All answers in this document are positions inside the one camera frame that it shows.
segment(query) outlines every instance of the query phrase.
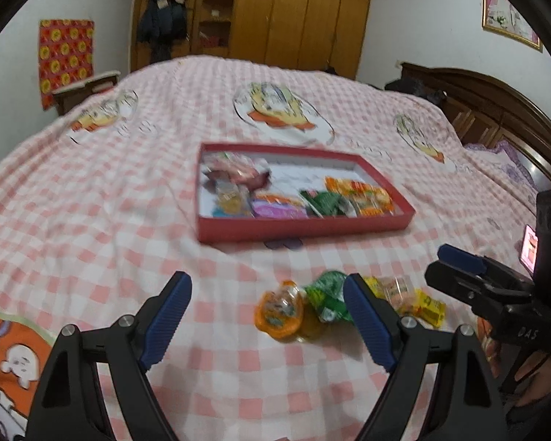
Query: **black jacket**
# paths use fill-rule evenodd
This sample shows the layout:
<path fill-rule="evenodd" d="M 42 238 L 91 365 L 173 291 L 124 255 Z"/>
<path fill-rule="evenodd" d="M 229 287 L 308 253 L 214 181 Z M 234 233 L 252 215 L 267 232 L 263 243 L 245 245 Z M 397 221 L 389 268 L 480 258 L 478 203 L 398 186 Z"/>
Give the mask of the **black jacket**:
<path fill-rule="evenodd" d="M 151 63 L 171 59 L 172 43 L 188 36 L 186 6 L 175 0 L 159 9 L 157 0 L 148 0 L 137 28 L 137 41 L 151 44 Z"/>

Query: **phone screen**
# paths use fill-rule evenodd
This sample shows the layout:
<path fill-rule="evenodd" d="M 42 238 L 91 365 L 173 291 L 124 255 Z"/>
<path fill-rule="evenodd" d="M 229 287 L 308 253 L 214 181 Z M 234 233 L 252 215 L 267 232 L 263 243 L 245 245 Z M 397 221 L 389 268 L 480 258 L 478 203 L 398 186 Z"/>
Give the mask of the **phone screen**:
<path fill-rule="evenodd" d="M 525 236 L 522 241 L 521 249 L 521 263 L 532 275 L 535 271 L 536 250 L 539 239 L 537 238 L 535 231 L 530 227 L 525 227 Z"/>

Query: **screw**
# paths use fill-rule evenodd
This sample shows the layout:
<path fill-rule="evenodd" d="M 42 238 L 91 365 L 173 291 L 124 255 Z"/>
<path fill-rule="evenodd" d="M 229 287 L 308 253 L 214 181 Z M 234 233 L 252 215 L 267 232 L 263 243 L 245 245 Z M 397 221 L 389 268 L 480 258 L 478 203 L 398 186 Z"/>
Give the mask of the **screw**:
<path fill-rule="evenodd" d="M 473 328 L 471 328 L 467 324 L 460 326 L 460 332 L 463 334 L 463 336 L 473 336 L 473 335 L 475 335 L 475 332 L 473 331 Z"/>
<path fill-rule="evenodd" d="M 404 317 L 400 320 L 400 323 L 404 328 L 414 328 L 416 325 L 418 325 L 418 322 L 415 317 Z"/>
<path fill-rule="evenodd" d="M 127 328 L 134 323 L 134 317 L 132 315 L 122 315 L 119 318 L 119 325 L 123 328 Z"/>
<path fill-rule="evenodd" d="M 74 325 L 66 325 L 62 328 L 61 334 L 63 336 L 71 336 L 76 332 L 76 327 Z"/>

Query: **snack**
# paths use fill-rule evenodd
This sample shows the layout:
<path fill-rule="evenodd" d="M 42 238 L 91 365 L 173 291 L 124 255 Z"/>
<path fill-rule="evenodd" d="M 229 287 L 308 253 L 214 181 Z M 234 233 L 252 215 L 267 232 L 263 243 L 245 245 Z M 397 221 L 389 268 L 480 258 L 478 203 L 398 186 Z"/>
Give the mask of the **snack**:
<path fill-rule="evenodd" d="M 325 178 L 325 185 L 331 192 L 348 198 L 360 216 L 379 216 L 394 212 L 394 203 L 388 191 L 358 180 Z"/>
<path fill-rule="evenodd" d="M 378 282 L 385 299 L 400 316 L 417 315 L 418 296 L 408 276 L 380 278 Z"/>
<path fill-rule="evenodd" d="M 425 322 L 430 323 L 435 328 L 441 328 L 447 305 L 440 300 L 435 300 L 429 297 L 420 288 L 417 289 L 417 312 L 416 316 L 422 318 Z"/>
<path fill-rule="evenodd" d="M 265 159 L 251 159 L 234 152 L 207 154 L 202 169 L 210 180 L 227 180 L 244 184 L 249 190 L 265 187 L 270 169 Z"/>
<path fill-rule="evenodd" d="M 250 217 L 249 190 L 223 180 L 216 184 L 215 217 Z"/>
<path fill-rule="evenodd" d="M 298 331 L 304 317 L 300 289 L 291 280 L 278 290 L 266 291 L 255 308 L 255 326 L 276 340 L 284 340 Z"/>
<path fill-rule="evenodd" d="M 292 280 L 263 294 L 255 308 L 255 326 L 279 341 L 314 340 L 325 328 L 306 293 Z"/>
<path fill-rule="evenodd" d="M 308 219 L 304 207 L 292 204 L 279 204 L 255 199 L 251 202 L 251 207 L 253 208 L 254 215 L 257 217 L 268 219 Z"/>
<path fill-rule="evenodd" d="M 353 321 L 343 298 L 343 284 L 346 278 L 347 275 L 344 273 L 332 270 L 324 272 L 312 284 L 304 287 L 306 296 L 321 322 Z"/>
<path fill-rule="evenodd" d="M 251 202 L 257 217 L 268 219 L 307 219 L 304 203 L 298 197 L 270 192 L 255 192 Z"/>
<path fill-rule="evenodd" d="M 363 281 L 367 284 L 376 298 L 385 300 L 385 293 L 378 279 L 375 277 L 363 277 Z"/>
<path fill-rule="evenodd" d="M 303 190 L 302 198 L 309 206 L 309 214 L 317 217 L 347 216 L 356 217 L 351 203 L 341 194 L 328 191 Z"/>

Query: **wooden headboard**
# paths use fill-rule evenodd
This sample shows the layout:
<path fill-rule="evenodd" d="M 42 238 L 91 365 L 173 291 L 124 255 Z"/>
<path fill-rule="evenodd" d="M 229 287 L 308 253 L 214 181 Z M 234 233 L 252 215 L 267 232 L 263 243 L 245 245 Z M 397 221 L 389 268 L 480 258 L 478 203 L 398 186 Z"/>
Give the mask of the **wooden headboard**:
<path fill-rule="evenodd" d="M 551 189 L 551 119 L 530 99 L 496 78 L 464 69 L 403 63 L 402 75 L 447 94 L 441 109 L 463 145 L 493 148 L 505 139 L 519 152 L 537 188 Z"/>

